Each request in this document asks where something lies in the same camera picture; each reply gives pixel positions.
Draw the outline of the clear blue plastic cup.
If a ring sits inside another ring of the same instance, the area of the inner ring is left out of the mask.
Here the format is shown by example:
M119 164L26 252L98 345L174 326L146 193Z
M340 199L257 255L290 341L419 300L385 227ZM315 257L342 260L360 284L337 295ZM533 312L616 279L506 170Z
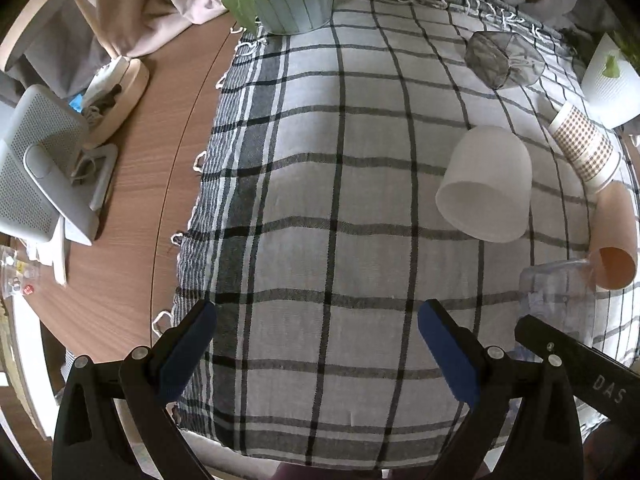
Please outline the clear blue plastic cup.
M521 316L578 325L593 318L596 310L593 266L587 259L530 266L521 272L518 286Z

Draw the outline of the pink plastic cup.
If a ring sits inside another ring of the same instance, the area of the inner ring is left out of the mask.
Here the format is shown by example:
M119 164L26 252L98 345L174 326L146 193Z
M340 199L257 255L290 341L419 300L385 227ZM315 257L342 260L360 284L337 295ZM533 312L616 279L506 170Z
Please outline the pink plastic cup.
M638 269L636 214L622 182L612 181L597 194L589 251L599 287L623 289L634 281Z

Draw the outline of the clear plastic cup with label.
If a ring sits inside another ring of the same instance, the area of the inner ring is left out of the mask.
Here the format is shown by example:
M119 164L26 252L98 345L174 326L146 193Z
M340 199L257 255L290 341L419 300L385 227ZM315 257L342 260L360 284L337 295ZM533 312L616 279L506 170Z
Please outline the clear plastic cup with label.
M14 296L30 296L39 282L40 271L32 261L22 259L18 251L1 247L1 296L8 299Z

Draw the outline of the white frosted cup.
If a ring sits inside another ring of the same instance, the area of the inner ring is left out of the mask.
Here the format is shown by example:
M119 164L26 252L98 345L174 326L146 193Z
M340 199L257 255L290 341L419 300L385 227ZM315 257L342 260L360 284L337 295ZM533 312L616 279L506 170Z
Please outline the white frosted cup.
M511 243L528 225L533 167L514 133L477 126L451 154L435 204L446 221L466 235Z

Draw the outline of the patterned paper cup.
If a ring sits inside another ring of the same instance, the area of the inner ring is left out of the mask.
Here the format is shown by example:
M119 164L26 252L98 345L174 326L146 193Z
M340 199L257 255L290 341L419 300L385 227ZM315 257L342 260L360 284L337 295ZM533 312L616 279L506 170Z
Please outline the patterned paper cup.
M573 103L563 104L549 132L589 192L600 192L613 180L622 159L620 152L608 133Z

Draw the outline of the white desk fan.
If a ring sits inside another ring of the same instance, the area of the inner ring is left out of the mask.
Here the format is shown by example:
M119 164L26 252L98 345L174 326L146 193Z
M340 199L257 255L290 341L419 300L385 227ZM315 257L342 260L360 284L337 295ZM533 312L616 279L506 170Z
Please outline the white desk fan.
M118 157L113 143L88 148L88 135L85 117L40 84L1 127L1 232L25 242L62 286L68 245L98 236Z

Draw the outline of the grey plaid tablecloth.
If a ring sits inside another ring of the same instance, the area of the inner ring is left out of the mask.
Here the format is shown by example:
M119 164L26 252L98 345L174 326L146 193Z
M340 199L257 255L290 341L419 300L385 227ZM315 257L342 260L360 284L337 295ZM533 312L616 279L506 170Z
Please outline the grey plaid tablecloth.
M488 88L465 64L474 32L523 36L540 79ZM548 130L584 70L562 34L499 0L334 0L313 32L244 36L178 258L175 317L201 299L218 310L180 428L306 466L437 460L465 410L416 312L435 298L511 350L521 272L585 255L596 203ZM528 225L508 244L435 205L454 147L484 125L533 164Z

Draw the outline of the white pot green plant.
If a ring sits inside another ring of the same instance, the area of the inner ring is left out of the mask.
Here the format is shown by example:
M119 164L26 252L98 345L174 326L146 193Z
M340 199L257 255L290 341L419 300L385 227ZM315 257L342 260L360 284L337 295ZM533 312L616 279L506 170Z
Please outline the white pot green plant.
M589 60L578 96L565 104L584 113L608 130L632 122L639 116L639 72L607 32Z

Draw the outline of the round wooden tray stand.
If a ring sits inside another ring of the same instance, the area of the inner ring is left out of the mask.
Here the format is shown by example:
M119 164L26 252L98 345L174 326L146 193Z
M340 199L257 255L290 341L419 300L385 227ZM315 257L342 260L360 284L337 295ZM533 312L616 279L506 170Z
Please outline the round wooden tray stand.
M16 107L33 84L65 101L85 91L85 146L106 143L149 81L122 36L130 9L126 0L1 0L2 105Z

